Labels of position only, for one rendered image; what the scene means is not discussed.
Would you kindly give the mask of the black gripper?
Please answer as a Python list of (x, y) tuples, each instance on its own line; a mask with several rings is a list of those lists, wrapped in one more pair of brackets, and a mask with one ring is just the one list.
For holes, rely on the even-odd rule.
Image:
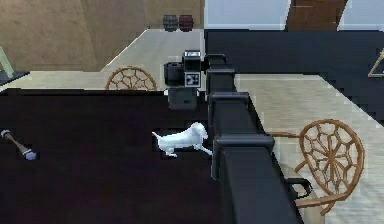
[(197, 89), (185, 86), (184, 67), (181, 62), (168, 62), (163, 65), (164, 94), (168, 97), (172, 110), (193, 110), (197, 107)]

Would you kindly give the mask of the dark dining table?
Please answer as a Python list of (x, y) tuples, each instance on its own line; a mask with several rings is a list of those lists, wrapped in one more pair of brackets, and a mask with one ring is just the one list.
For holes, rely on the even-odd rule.
[(0, 129), (0, 224), (223, 224), (209, 156), (169, 159), (152, 134), (205, 122), (207, 104), (171, 110), (159, 92), (8, 89)]

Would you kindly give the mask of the brown wicker round-back chair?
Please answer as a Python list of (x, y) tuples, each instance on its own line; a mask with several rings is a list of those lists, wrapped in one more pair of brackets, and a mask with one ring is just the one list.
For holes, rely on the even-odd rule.
[(156, 91), (157, 84), (150, 73), (136, 66), (115, 70), (108, 78), (106, 90)]
[(345, 201), (357, 186), (364, 169), (365, 150), (356, 132), (342, 121), (316, 120), (299, 134), (270, 132), (273, 137), (297, 139), (303, 155), (294, 172), (307, 166), (324, 196), (310, 198), (310, 193), (296, 199), (298, 208), (323, 206), (324, 216), (339, 201)]

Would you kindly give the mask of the white dog figurine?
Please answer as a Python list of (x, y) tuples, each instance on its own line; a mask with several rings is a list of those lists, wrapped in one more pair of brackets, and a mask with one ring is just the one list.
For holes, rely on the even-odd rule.
[(203, 146), (203, 142), (208, 139), (208, 133), (202, 123), (194, 122), (186, 130), (170, 135), (160, 136), (156, 132), (153, 135), (157, 139), (158, 148), (167, 156), (176, 157), (176, 149), (193, 147), (212, 156), (213, 152)]

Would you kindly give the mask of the grey barrel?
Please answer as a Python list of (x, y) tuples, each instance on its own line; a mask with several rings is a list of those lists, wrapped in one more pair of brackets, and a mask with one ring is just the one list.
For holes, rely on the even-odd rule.
[(163, 17), (163, 27), (167, 32), (174, 32), (179, 27), (178, 18), (176, 15), (165, 15)]

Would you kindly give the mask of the dark red barrel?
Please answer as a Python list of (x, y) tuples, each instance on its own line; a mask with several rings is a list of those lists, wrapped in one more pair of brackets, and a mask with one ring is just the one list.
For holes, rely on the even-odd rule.
[(190, 32), (194, 27), (194, 19), (192, 15), (180, 15), (179, 16), (179, 29), (182, 32)]

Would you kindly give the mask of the brown wooden door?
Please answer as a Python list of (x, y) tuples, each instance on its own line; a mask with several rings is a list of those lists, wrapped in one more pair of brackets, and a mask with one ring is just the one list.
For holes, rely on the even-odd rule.
[(335, 31), (348, 0), (291, 0), (286, 31)]

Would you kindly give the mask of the pale green frame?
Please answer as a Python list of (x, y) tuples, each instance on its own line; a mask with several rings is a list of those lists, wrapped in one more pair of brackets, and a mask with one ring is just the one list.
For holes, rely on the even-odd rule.
[(0, 46), (0, 76), (3, 79), (11, 79), (14, 77), (14, 69), (2, 46)]

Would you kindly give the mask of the tan wooden frame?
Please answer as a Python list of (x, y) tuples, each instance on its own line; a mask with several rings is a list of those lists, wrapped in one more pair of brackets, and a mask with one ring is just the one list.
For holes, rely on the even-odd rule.
[(379, 65), (384, 62), (384, 48), (380, 51), (377, 60), (368, 73), (369, 78), (382, 78), (384, 77), (384, 69), (380, 69)]

